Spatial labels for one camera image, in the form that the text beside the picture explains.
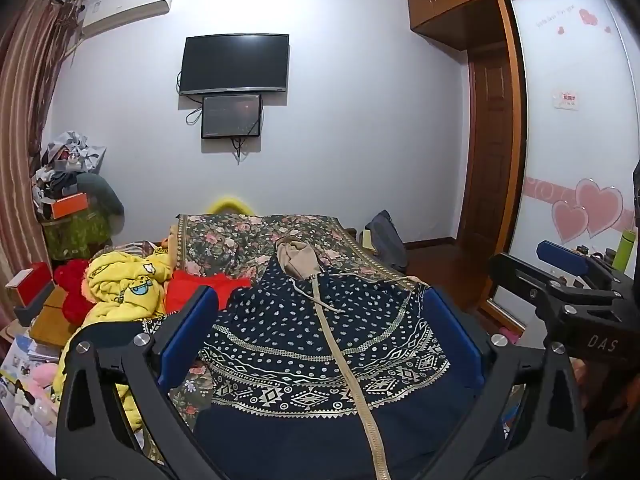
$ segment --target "air conditioner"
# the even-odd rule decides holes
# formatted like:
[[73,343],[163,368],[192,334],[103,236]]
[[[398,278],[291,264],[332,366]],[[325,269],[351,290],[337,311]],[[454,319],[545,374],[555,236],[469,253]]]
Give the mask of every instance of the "air conditioner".
[[82,24],[82,36],[89,38],[105,30],[166,14],[172,0],[98,0],[89,4]]

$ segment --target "blue gripper pad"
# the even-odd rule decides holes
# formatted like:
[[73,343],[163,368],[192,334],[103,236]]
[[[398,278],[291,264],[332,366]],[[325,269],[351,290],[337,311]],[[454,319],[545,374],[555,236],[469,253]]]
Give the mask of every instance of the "blue gripper pad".
[[452,370],[456,370],[456,374],[462,378],[466,386],[476,391],[481,390],[484,386],[482,359],[474,342],[436,290],[425,290],[422,302],[422,316],[437,337],[438,344],[442,346],[452,365]]
[[543,262],[551,264],[574,276],[583,276],[589,270],[587,260],[582,254],[574,253],[548,240],[538,244],[536,254]]
[[158,387],[164,393],[182,384],[198,351],[202,348],[204,339],[218,318],[218,295],[210,286],[199,287],[194,297],[183,308],[189,307],[191,301],[195,301],[195,306],[182,320],[160,357]]

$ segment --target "yellow arch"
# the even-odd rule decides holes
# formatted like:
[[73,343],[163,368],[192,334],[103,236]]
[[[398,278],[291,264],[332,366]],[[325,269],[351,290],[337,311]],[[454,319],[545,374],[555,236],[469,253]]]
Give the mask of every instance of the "yellow arch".
[[254,211],[244,202],[232,196],[225,196],[209,206],[207,214],[215,215],[224,209],[232,209],[243,215],[254,215]]

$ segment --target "floral bedspread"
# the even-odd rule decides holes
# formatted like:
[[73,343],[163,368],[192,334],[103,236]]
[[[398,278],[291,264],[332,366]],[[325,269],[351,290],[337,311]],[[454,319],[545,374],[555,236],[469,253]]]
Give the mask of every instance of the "floral bedspread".
[[[369,256],[337,219],[310,215],[181,215],[177,267],[199,276],[224,272],[233,278],[244,276],[255,282],[263,275],[275,242],[287,235],[312,244],[323,264],[342,272],[381,280],[401,276]],[[175,407],[192,430],[198,411],[211,404],[212,389],[209,371],[196,363],[182,386],[170,393]]]

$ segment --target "curtain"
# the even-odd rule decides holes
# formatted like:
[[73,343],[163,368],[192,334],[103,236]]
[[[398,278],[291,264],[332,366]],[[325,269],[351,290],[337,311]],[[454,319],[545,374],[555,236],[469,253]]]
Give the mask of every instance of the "curtain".
[[48,262],[31,198],[42,129],[60,65],[78,26],[79,0],[28,0],[0,40],[0,326],[14,318],[4,285]]

